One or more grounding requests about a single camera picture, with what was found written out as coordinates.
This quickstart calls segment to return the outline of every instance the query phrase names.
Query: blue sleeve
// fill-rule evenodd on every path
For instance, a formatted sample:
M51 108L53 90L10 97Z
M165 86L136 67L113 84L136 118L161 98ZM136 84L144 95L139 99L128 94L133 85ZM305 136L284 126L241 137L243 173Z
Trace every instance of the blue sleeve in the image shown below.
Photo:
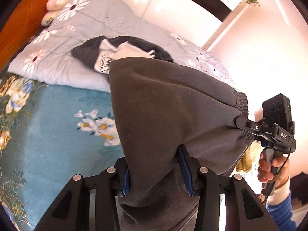
M291 205L291 194L282 203L271 206L266 205L267 211L272 216L280 231L295 231L296 224L291 220L293 215Z

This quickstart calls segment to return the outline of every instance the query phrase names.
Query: floral comforter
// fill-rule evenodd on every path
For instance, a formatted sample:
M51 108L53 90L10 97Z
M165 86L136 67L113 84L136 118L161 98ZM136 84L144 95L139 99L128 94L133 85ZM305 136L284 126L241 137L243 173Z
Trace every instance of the floral comforter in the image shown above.
M105 92L4 71L0 129L0 203L20 231L34 229L74 174L98 174L123 156Z

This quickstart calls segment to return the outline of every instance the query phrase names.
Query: black cable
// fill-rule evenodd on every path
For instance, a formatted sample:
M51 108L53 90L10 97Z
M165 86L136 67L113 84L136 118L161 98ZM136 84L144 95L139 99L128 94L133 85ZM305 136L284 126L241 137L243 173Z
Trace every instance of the black cable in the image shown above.
M285 164L287 163L288 159L290 158L290 155L291 155L291 147L290 147L290 151L288 153L287 159L284 161L284 163L282 164L281 168L283 168L285 166ZM262 204L264 204L267 201L267 199L268 199L268 196L265 197L265 199L263 200Z

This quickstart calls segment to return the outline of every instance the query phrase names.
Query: hair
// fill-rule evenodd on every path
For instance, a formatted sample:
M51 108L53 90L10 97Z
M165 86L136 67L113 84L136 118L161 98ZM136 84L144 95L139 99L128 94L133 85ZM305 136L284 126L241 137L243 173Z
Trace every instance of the hair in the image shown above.
M260 153L263 150L260 143L252 142L252 144L246 149L241 160L235 167L236 172L248 173L252 170L253 165L255 165L260 158Z

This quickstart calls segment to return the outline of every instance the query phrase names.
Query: white wall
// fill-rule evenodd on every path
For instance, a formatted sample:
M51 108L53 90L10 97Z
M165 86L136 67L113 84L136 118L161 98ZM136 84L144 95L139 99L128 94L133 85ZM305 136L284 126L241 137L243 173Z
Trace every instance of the white wall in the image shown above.
M214 15L191 0L123 1L137 16L199 47L202 47L221 25L221 21Z
M308 26L290 0L250 5L209 50L247 94L250 110L282 93L290 99L297 150L290 174L308 173Z

